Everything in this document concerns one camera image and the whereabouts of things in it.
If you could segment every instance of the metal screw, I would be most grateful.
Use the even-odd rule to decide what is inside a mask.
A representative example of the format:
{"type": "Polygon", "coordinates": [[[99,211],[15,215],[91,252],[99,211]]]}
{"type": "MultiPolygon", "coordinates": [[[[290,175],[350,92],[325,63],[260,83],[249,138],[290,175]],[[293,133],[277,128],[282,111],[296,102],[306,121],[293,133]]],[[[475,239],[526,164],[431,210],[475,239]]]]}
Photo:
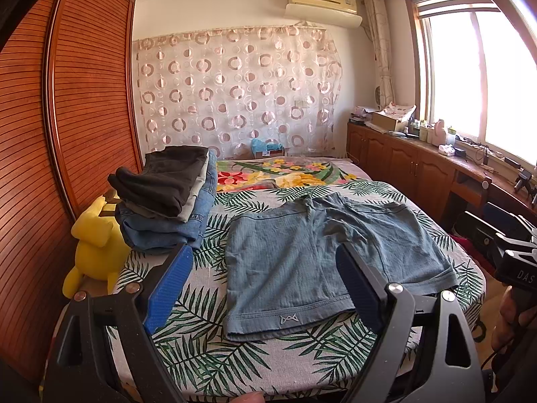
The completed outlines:
{"type": "Polygon", "coordinates": [[[388,289],[391,290],[391,292],[393,292],[394,294],[399,294],[403,292],[403,285],[401,285],[400,283],[390,283],[388,285],[388,289]]]}
{"type": "Polygon", "coordinates": [[[140,290],[140,284],[136,281],[133,281],[125,287],[125,290],[129,294],[134,294],[135,292],[138,292],[140,290]]]}
{"type": "Polygon", "coordinates": [[[442,298],[446,301],[454,301],[455,300],[455,294],[451,292],[450,290],[443,290],[442,291],[442,298]]]}
{"type": "Polygon", "coordinates": [[[86,292],[84,290],[79,290],[79,292],[77,292],[76,294],[74,294],[73,296],[73,300],[74,301],[82,301],[86,298],[86,292]]]}

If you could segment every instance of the window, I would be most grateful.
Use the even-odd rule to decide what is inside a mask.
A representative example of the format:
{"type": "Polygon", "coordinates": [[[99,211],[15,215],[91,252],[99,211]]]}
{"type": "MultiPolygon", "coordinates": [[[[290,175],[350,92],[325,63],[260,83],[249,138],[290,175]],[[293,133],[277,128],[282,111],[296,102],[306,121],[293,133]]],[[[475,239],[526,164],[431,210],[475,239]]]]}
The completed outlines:
{"type": "Polygon", "coordinates": [[[537,162],[537,66],[490,0],[412,0],[422,107],[458,133],[529,167],[537,162]]]}

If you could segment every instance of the blue denim shorts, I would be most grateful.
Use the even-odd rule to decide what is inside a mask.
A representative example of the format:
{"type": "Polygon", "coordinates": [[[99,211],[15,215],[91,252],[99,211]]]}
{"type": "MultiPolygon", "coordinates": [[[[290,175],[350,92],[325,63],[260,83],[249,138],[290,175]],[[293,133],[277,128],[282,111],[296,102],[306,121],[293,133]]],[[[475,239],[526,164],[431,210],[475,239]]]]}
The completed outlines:
{"type": "Polygon", "coordinates": [[[346,240],[386,283],[400,282],[413,294],[458,284],[452,265],[406,205],[307,195],[232,219],[226,338],[277,338],[353,310],[335,263],[336,248],[346,240]]]}
{"type": "Polygon", "coordinates": [[[199,249],[209,221],[216,194],[216,156],[209,150],[209,163],[205,183],[194,202],[187,222],[164,217],[146,218],[131,211],[125,204],[115,208],[115,219],[119,223],[125,244],[138,252],[150,254],[168,253],[177,244],[188,244],[199,249]]]}

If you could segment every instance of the yellow plush toy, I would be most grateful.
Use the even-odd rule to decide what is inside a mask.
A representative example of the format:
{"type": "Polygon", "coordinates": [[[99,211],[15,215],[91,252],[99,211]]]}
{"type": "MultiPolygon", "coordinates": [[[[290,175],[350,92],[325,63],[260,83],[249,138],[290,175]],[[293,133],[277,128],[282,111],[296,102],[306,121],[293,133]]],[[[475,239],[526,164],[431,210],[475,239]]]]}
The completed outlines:
{"type": "Polygon", "coordinates": [[[75,267],[63,282],[62,292],[67,298],[72,298],[79,290],[84,275],[106,280],[110,294],[127,260],[131,249],[123,241],[119,224],[113,216],[99,216],[105,204],[106,199],[99,197],[71,228],[71,234],[79,239],[79,244],[75,267]]]}

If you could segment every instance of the cabinet door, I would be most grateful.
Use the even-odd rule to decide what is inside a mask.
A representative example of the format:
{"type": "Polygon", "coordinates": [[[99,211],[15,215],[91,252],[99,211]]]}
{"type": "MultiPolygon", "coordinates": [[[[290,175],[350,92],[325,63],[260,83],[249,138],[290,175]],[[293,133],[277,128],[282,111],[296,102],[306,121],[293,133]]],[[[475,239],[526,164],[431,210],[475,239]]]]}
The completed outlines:
{"type": "Polygon", "coordinates": [[[455,169],[439,156],[420,152],[414,202],[436,222],[440,222],[444,213],[454,176],[455,169]]]}
{"type": "Polygon", "coordinates": [[[401,141],[390,141],[387,156],[386,181],[399,189],[411,200],[414,199],[416,185],[418,150],[401,141]]]}
{"type": "Polygon", "coordinates": [[[386,180],[387,138],[381,134],[366,134],[366,147],[362,147],[362,169],[373,180],[386,180]]]}
{"type": "Polygon", "coordinates": [[[347,156],[356,165],[360,164],[361,150],[363,146],[363,129],[355,124],[347,125],[347,156]]]}

